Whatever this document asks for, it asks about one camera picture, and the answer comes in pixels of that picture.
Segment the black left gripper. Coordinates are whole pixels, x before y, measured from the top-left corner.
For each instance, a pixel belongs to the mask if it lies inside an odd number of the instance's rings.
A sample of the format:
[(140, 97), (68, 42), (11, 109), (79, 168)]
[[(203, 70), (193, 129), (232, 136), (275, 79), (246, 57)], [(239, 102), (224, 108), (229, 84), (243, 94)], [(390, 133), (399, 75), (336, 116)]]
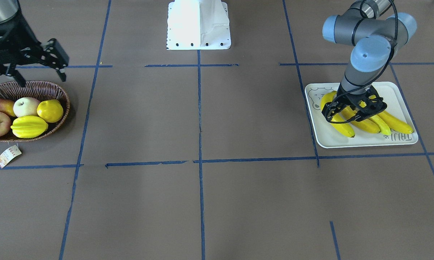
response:
[[(346, 91), (344, 89), (344, 87), (342, 86), (342, 84), (339, 84), (339, 87), (337, 89), (337, 93), (334, 96), (334, 99), (332, 102), (329, 102), (326, 104), (326, 107), (324, 108), (324, 110), (322, 111), (322, 115), (323, 117), (326, 119), (326, 121), (328, 121), (329, 123), (332, 115), (332, 112), (335, 113), (340, 113), (342, 112), (342, 110), (346, 107), (350, 107), (350, 108), (355, 108), (354, 106), (351, 106), (351, 103), (348, 99), (348, 95), (349, 94), (353, 94), (354, 90), (351, 91)], [(339, 122), (339, 123), (350, 123), (352, 121), (352, 118), (349, 120), (345, 120), (344, 122)]]

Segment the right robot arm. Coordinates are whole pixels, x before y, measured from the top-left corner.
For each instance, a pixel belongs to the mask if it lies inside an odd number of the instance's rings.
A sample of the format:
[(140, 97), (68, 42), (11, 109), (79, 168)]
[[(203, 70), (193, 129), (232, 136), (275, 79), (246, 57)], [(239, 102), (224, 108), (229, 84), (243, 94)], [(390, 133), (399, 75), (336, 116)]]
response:
[(41, 64), (56, 71), (61, 81), (67, 76), (69, 56), (57, 39), (40, 42), (22, 14), (17, 0), (0, 0), (0, 76), (13, 78), (20, 87), (26, 80), (18, 65)]

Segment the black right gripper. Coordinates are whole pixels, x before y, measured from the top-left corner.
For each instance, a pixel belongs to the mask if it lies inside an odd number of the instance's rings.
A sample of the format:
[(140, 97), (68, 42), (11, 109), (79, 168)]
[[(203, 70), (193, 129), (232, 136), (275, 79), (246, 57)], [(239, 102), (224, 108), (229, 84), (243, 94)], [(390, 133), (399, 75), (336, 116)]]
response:
[(16, 13), (0, 25), (7, 28), (7, 47), (0, 50), (0, 75), (12, 77), (24, 88), (26, 80), (16, 65), (41, 64), (55, 69), (62, 82), (67, 80), (65, 69), (69, 64), (69, 56), (57, 39), (49, 39), (43, 49), (22, 13)]

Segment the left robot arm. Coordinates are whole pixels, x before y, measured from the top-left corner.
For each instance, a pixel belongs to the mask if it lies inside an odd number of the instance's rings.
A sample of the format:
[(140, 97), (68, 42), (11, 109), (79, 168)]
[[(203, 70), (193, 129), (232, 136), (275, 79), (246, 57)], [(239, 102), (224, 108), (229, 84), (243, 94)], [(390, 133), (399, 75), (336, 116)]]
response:
[(373, 83), (416, 33), (417, 27), (415, 18), (399, 13), (392, 0), (355, 1), (342, 15), (326, 19), (323, 38), (353, 46), (337, 94), (322, 108), (329, 123), (347, 107), (357, 108), (358, 112), (346, 123), (360, 122), (387, 108)]

